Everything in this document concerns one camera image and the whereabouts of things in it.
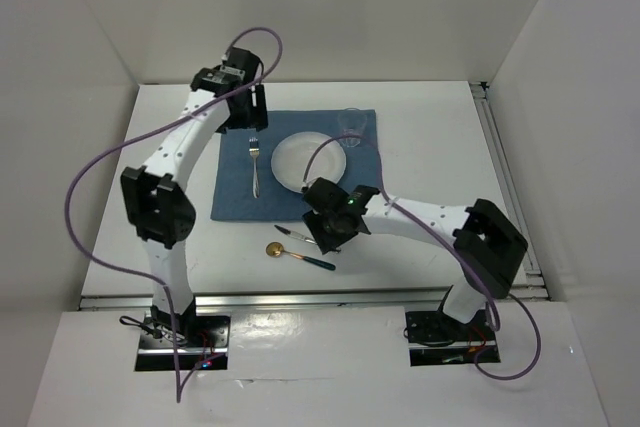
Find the silver fork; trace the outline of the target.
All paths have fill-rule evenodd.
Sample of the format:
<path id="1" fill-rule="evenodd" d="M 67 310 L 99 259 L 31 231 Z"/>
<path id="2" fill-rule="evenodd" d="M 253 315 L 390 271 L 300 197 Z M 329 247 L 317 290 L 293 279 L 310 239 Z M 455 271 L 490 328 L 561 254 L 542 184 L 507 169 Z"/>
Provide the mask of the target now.
<path id="1" fill-rule="evenodd" d="M 255 198 L 260 196 L 260 184 L 258 174 L 258 159 L 260 156 L 259 140 L 256 137 L 249 139 L 249 155 L 252 159 L 253 174 L 252 174 L 252 192 Z"/>

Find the silver table knife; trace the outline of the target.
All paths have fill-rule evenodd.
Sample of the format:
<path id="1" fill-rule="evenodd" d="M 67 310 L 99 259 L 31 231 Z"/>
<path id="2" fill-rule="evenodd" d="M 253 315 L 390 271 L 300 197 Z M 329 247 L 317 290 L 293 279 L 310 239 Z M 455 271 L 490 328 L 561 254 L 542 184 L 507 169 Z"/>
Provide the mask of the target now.
<path id="1" fill-rule="evenodd" d="M 290 237 L 292 239 L 316 245 L 316 241 L 313 238 L 311 238 L 311 237 L 309 237 L 309 236 L 307 236 L 305 234 L 290 230 L 290 229 L 288 229 L 288 228 L 286 228 L 284 226 L 280 226 L 280 225 L 275 225 L 275 228 L 279 232 L 284 234 L 285 236 L 288 236 L 288 237 Z"/>

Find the gold spoon green handle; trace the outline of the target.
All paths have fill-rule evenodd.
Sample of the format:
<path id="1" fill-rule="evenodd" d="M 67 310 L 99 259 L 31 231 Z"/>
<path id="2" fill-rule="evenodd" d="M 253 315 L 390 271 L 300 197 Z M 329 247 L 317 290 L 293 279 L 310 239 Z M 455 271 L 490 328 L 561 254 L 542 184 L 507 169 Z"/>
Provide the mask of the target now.
<path id="1" fill-rule="evenodd" d="M 265 252 L 269 257 L 282 257 L 282 256 L 289 256 L 292 258 L 295 258 L 297 260 L 300 260 L 302 262 L 314 265 L 316 267 L 328 270 L 328 271 L 335 271 L 336 270 L 336 266 L 332 263 L 320 260 L 320 259 L 316 259 L 313 257 L 309 257 L 309 256 L 305 256 L 302 254 L 298 254 L 298 253 L 294 253 L 291 251 L 288 251 L 284 248 L 284 246 L 279 243 L 279 242 L 271 242 L 269 243 L 266 248 L 265 248 Z"/>

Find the blue cloth napkin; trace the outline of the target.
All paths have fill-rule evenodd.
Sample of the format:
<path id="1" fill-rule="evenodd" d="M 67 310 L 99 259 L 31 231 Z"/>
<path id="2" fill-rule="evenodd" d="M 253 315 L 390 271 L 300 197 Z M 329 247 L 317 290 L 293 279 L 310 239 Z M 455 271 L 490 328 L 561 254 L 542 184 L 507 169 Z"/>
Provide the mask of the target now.
<path id="1" fill-rule="evenodd" d="M 301 221 L 310 207 L 302 200 L 301 193 L 294 193 L 276 180 L 271 169 L 273 151 L 292 134 L 318 132 L 330 137 L 339 135 L 341 130 L 338 113 L 339 111 L 334 110 L 271 111 L 268 116 L 269 126 L 261 132 L 230 130 L 222 135 L 211 220 Z M 260 148 L 260 197 L 257 199 L 252 191 L 253 167 L 249 155 L 249 139 L 254 136 L 259 140 Z M 320 168 L 321 154 L 329 154 L 331 147 L 343 146 L 335 141 L 323 148 L 313 162 L 313 169 Z M 347 192 L 358 185 L 379 187 L 380 168 L 376 149 L 367 143 L 343 149 L 346 168 L 342 178 L 334 182 Z"/>

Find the clear drinking glass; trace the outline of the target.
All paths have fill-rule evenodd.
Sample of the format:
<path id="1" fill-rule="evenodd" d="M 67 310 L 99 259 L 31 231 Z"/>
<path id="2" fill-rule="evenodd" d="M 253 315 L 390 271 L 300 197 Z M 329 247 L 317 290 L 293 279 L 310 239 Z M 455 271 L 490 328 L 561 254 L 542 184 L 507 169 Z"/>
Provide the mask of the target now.
<path id="1" fill-rule="evenodd" d="M 338 114 L 339 143 L 345 148 L 357 147 L 367 126 L 367 116 L 358 108 L 344 109 Z"/>

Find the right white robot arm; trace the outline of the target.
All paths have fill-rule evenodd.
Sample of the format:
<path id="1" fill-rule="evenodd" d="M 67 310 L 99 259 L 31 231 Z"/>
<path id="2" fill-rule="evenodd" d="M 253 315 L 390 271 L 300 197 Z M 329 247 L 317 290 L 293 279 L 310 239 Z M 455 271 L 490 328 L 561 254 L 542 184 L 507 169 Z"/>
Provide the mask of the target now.
<path id="1" fill-rule="evenodd" d="M 370 186 L 348 193 L 323 178 L 302 190 L 310 211 L 303 222 L 323 254 L 362 235 L 391 235 L 449 252 L 463 277 L 445 295 L 436 326 L 448 339 L 460 338 L 483 307 L 492 330 L 501 327 L 496 302 L 511 291 L 528 242 L 493 202 L 446 206 L 393 197 Z"/>

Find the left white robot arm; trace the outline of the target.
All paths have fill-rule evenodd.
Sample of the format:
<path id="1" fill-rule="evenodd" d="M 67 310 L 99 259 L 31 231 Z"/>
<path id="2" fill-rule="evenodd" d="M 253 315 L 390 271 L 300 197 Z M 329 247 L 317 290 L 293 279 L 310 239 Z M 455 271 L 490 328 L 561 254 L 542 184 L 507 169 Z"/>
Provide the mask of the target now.
<path id="1" fill-rule="evenodd" d="M 127 167 L 120 176 L 127 220 L 145 248 L 150 275 L 160 281 L 151 317 L 176 346 L 193 341 L 198 324 L 186 266 L 186 239 L 197 217 L 186 195 L 188 180 L 215 134 L 267 127 L 264 88 L 249 85 L 263 72 L 260 60 L 201 69 L 190 85 L 180 124 L 168 129 L 142 166 Z"/>

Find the aluminium front rail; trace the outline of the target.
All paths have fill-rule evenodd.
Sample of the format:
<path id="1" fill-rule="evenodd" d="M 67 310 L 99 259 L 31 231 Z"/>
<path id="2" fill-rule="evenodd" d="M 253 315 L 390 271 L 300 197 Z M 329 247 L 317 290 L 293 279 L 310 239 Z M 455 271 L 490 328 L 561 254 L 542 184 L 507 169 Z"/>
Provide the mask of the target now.
<path id="1" fill-rule="evenodd" d="M 234 308 L 305 308 L 318 306 L 364 306 L 364 305 L 438 305 L 444 297 L 445 289 L 400 289 L 400 290 L 360 290 L 317 293 L 285 294 L 230 294 L 200 295 L 196 297 L 199 310 L 231 310 Z M 151 298 L 133 297 L 83 297 L 80 311 L 148 309 Z"/>

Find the aluminium rail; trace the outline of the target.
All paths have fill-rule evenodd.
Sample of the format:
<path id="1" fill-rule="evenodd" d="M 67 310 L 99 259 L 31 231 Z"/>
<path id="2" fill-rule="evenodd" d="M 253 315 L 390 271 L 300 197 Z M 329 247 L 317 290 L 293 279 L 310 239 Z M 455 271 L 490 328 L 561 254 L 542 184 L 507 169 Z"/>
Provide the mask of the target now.
<path id="1" fill-rule="evenodd" d="M 520 272 L 526 280 L 515 284 L 515 294 L 527 301 L 548 301 L 550 299 L 549 292 L 532 241 L 529 238 L 528 226 L 489 103 L 489 84 L 486 82 L 470 82 L 469 88 L 487 142 L 508 217 L 529 243 L 528 251 L 520 268 Z"/>
<path id="2" fill-rule="evenodd" d="M 445 289 L 400 289 L 400 290 L 360 290 L 317 293 L 285 294 L 230 294 L 200 295 L 196 297 L 199 310 L 231 310 L 234 308 L 305 308 L 318 306 L 364 306 L 364 305 L 438 305 L 444 297 Z M 151 298 L 133 297 L 83 297 L 80 311 L 148 309 Z"/>

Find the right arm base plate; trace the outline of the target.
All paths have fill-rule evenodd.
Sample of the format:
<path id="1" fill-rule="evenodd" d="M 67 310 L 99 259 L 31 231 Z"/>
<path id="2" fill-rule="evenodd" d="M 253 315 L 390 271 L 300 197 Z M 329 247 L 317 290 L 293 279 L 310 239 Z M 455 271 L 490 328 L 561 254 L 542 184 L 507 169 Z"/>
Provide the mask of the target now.
<path id="1" fill-rule="evenodd" d="M 405 313 L 403 336 L 408 342 L 412 367 L 499 363 L 496 335 L 490 329 L 485 310 L 479 310 L 468 324 L 445 316 L 440 311 Z"/>

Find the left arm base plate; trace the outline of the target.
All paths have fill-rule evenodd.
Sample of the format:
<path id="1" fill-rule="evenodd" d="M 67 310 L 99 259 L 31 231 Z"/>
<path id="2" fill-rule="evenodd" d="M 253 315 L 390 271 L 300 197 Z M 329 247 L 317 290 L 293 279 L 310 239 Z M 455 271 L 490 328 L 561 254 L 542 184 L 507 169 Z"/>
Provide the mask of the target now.
<path id="1" fill-rule="evenodd" d="M 169 327 L 156 325 L 149 316 L 143 320 L 123 315 L 121 325 L 140 331 L 135 370 L 137 372 L 172 371 L 173 341 L 176 341 L 181 371 L 190 371 L 199 362 L 201 370 L 226 370 L 231 317 L 201 316 L 196 319 L 195 332 L 174 337 Z"/>

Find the aluminium right side rail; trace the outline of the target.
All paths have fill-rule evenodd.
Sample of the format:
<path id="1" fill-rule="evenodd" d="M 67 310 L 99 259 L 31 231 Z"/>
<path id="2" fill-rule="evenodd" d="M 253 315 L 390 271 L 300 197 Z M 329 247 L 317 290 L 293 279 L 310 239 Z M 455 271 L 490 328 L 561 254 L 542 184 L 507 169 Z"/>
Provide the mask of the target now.
<path id="1" fill-rule="evenodd" d="M 549 292 L 532 241 L 529 238 L 528 226 L 489 103 L 489 84 L 486 82 L 470 82 L 469 88 L 487 142 L 508 217 L 529 243 L 528 251 L 520 268 L 520 272 L 526 280 L 515 284 L 515 294 L 527 301 L 548 301 L 550 299 Z"/>

